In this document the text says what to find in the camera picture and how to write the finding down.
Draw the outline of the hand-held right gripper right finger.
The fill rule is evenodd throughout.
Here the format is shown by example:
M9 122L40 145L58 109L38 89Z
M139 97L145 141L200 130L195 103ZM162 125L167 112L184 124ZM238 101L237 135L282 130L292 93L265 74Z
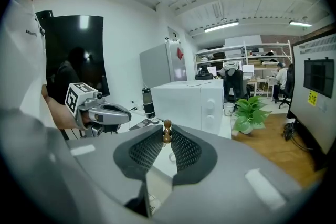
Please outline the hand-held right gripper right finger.
M159 224L287 224L309 192L249 146L172 127L177 173Z

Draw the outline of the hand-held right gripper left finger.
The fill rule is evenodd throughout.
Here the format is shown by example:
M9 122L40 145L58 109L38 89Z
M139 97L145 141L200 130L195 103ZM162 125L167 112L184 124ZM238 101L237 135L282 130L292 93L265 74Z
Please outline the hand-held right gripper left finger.
M0 156L43 215L39 224L163 224L151 213L146 170L129 156L132 144L160 131L65 141L17 109L0 109Z

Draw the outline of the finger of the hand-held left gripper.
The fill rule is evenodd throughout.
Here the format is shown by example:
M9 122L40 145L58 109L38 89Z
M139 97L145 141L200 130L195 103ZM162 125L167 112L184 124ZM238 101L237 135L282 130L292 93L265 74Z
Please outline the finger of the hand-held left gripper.
M123 106L112 104L112 103L104 103L100 106L101 111L109 114L123 113L130 114L130 111Z
M119 125L131 121L131 114L123 111L89 109L88 115L91 121L101 125Z

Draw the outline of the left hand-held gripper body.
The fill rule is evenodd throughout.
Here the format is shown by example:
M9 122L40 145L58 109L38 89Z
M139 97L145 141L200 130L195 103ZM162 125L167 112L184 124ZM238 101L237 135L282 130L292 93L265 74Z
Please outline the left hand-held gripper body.
M91 86L82 82L69 84L65 106L75 118L77 125L80 111L101 109L100 106L104 103L105 98L102 96L102 93ZM102 125L91 121L91 124L84 132L86 137L98 137L102 132Z

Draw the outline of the person's left forearm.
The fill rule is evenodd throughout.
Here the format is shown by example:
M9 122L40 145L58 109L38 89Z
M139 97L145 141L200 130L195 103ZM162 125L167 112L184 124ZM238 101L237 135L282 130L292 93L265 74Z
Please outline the person's left forearm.
M78 128L75 118L72 116L65 105L61 105L60 103L56 102L47 93L43 93L42 96L46 101L52 119L58 129L62 130Z

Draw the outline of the patterned paper cup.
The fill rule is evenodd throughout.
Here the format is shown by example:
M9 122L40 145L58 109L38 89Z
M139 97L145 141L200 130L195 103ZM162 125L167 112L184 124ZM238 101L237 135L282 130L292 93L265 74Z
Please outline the patterned paper cup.
M235 104L231 102L225 102L223 108L225 116L232 116L235 110Z

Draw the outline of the person's left hand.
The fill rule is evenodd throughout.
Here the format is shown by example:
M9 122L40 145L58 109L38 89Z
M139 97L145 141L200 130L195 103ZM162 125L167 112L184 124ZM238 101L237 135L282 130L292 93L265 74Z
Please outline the person's left hand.
M80 111L78 114L78 125L81 130L86 130L91 124L91 119L89 117L88 111Z

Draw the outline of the black smartphone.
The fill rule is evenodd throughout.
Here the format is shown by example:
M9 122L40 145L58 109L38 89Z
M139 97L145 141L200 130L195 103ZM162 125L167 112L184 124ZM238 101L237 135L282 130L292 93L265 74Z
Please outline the black smartphone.
M136 125L132 126L131 128L129 128L130 131L133 130L137 130L137 129L141 129L143 127L146 127L148 125L152 124L152 121L149 119L144 119L141 122L137 123Z

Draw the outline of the black water bottle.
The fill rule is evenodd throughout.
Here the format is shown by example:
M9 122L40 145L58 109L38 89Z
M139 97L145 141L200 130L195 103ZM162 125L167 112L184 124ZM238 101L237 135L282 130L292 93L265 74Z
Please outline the black water bottle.
M155 117L155 110L151 95L150 88L143 88L142 89L142 98L143 98L143 108L145 115L148 119L152 119Z

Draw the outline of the green potted plant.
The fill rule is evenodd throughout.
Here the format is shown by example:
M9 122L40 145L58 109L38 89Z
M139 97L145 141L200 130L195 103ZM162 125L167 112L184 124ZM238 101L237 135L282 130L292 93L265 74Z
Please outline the green potted plant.
M265 120L271 113L263 110L266 105L260 99L260 96L253 96L246 99L238 99L235 102L237 108L235 112L236 121L232 130L243 134L250 134L253 130L264 129Z

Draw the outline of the white microwave oven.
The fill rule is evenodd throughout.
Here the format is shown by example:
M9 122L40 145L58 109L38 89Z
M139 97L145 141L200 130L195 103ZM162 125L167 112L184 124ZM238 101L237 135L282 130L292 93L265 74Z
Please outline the white microwave oven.
M224 83L212 79L202 87L175 81L151 89L156 117L218 135L223 116Z

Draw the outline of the person's white shirt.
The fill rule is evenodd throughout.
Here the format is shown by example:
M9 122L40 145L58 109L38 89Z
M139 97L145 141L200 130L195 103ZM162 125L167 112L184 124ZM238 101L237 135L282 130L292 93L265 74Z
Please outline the person's white shirt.
M42 31L32 0L9 0L0 21L0 108L18 108L53 127L41 94L47 83Z

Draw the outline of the white paper sheet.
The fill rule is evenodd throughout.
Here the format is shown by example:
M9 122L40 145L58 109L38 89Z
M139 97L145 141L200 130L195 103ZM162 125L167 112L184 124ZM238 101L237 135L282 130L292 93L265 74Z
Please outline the white paper sheet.
M202 87L205 84L211 83L211 80L195 80L195 81L187 81L186 85L188 87Z

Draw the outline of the large white-backed display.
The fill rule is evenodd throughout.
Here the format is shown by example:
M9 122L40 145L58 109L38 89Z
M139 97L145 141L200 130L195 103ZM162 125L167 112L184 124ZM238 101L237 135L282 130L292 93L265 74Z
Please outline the large white-backed display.
M293 47L290 111L327 154L336 140L336 33Z

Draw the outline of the long ceiling light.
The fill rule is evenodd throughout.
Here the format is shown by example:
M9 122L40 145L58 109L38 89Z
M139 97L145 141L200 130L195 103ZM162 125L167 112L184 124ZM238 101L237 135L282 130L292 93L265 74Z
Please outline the long ceiling light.
M291 20L289 22L289 25L300 26L300 27L305 27L305 28L312 26L312 24L309 23L309 22L301 22L301 21L297 21L297 20Z
M221 29L228 28L228 27L234 27L234 26L237 26L237 25L239 25L238 20L234 21L234 22L224 23L224 24L221 24L221 25L218 25L218 26L213 26L213 27L210 27L210 28L206 28L206 29L204 29L204 32L209 33L209 32L212 32L212 31L221 30Z

